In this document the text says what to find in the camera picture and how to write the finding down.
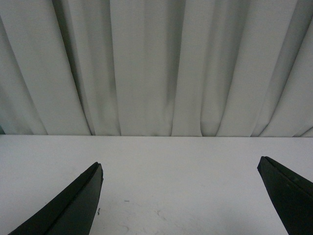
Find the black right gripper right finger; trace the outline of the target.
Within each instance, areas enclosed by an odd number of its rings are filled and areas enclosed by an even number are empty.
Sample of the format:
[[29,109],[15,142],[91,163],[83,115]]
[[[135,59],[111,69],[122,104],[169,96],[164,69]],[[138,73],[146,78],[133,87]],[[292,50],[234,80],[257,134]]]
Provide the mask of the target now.
[[274,159],[257,166],[270,200],[290,235],[313,233],[313,183]]

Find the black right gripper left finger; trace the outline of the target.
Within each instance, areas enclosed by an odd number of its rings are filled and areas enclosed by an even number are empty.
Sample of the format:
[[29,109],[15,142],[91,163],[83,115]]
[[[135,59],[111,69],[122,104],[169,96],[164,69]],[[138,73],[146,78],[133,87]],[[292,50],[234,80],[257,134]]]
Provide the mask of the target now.
[[95,162],[12,235],[88,235],[97,211],[103,169]]

